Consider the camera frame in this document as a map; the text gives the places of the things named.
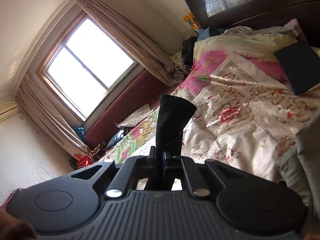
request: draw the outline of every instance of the crown molding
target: crown molding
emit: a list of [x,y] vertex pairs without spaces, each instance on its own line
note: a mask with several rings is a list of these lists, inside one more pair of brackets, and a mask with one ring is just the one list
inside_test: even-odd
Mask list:
[[46,39],[46,37],[49,35],[51,30],[54,28],[54,26],[59,22],[59,20],[62,18],[62,16],[76,3],[77,0],[64,0],[58,8],[51,14],[49,19],[45,22],[45,24],[42,26],[34,40],[32,41],[30,47],[28,48],[26,54],[24,55],[14,77],[13,81],[10,87],[9,92],[11,98],[15,98],[15,95],[18,91],[18,88],[21,84],[21,81],[26,74],[34,56],[36,55],[37,51],[39,50],[40,46]]

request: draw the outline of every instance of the ceiling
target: ceiling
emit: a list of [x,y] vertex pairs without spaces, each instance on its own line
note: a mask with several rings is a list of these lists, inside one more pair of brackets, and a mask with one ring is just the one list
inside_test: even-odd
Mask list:
[[[43,33],[48,34],[45,27],[66,1],[70,0],[0,0],[0,103],[13,99],[28,68],[26,59],[36,49],[35,41]],[[19,83],[11,91],[13,80]]]

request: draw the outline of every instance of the black pillow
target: black pillow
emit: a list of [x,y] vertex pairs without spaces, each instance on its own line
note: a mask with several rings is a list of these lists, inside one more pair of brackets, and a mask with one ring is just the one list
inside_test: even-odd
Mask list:
[[118,142],[120,142],[123,139],[123,137],[127,134],[128,131],[129,129],[124,127],[119,132],[117,132],[108,142],[106,149],[108,150],[113,146],[115,146]]

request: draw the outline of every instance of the beige curtain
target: beige curtain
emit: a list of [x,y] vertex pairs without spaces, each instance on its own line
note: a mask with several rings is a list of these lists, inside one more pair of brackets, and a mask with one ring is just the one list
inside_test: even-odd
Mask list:
[[80,160],[88,155],[89,147],[80,140],[28,74],[22,80],[16,99],[31,118],[74,158]]
[[164,84],[172,86],[183,81],[183,73],[170,55],[103,0],[79,0],[77,4]]

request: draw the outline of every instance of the window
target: window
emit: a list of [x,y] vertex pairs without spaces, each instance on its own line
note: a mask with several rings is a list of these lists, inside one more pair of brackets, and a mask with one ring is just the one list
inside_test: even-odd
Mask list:
[[52,46],[37,74],[83,122],[136,63],[82,12]]

